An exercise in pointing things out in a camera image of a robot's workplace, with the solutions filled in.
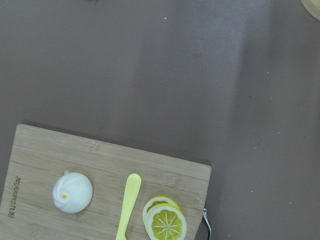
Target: yellow lemon slice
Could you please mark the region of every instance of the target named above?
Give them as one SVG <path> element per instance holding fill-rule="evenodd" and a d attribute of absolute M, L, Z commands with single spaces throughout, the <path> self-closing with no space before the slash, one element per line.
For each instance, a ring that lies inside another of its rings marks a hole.
<path fill-rule="evenodd" d="M 147 212 L 145 228 L 151 240 L 184 240 L 187 234 L 185 216 L 168 203 L 159 203 Z"/>
<path fill-rule="evenodd" d="M 170 204 L 172 206 L 174 206 L 175 208 L 177 208 L 180 212 L 181 212 L 181 209 L 179 207 L 179 205 L 174 201 L 172 200 L 171 198 L 167 197 L 167 196 L 155 196 L 153 198 L 151 198 L 144 206 L 143 208 L 143 211 L 142 211 L 142 220 L 143 220 L 143 223 L 144 225 L 146 225 L 146 215 L 147 215 L 147 212 L 152 208 L 154 207 L 155 205 L 158 205 L 158 204 Z"/>

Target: bamboo cutting board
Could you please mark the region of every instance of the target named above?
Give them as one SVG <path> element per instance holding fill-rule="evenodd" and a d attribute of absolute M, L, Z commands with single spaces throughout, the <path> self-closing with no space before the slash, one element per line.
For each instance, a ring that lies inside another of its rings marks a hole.
<path fill-rule="evenodd" d="M 91 203 L 68 214 L 55 207 L 52 190 L 65 170 L 86 175 Z M 3 240 L 114 240 L 129 174 L 142 184 L 126 238 L 148 240 L 142 221 L 155 196 L 174 199 L 194 240 L 202 219 L 211 167 L 174 157 L 20 124 L 17 126 L 0 206 Z"/>

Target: yellow spoon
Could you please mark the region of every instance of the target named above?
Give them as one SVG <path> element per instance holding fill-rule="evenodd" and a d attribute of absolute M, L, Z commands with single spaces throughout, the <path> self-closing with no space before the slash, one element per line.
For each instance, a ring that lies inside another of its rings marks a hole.
<path fill-rule="evenodd" d="M 120 222 L 119 222 L 118 232 L 116 233 L 115 240 L 127 240 L 126 230 L 127 230 L 131 213 L 134 209 L 134 206 L 137 200 L 140 186 L 141 186 L 141 177 L 136 173 L 130 174 L 125 184 Z"/>

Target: spoon handle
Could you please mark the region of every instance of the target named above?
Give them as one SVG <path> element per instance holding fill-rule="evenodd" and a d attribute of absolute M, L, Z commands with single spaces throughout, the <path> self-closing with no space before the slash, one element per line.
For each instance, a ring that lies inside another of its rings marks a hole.
<path fill-rule="evenodd" d="M 131 213 L 134 209 L 137 200 L 140 186 L 141 177 L 136 173 L 130 174 L 125 184 L 120 222 L 115 240 L 126 239 L 125 233 L 130 220 Z"/>

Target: gray table surface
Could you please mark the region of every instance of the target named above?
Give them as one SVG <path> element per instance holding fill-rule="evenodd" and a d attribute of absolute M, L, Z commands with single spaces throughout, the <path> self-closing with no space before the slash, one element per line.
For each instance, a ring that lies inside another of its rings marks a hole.
<path fill-rule="evenodd" d="M 2 0 L 0 195 L 21 123 L 211 165 L 214 240 L 320 237 L 320 22 L 298 0 Z"/>

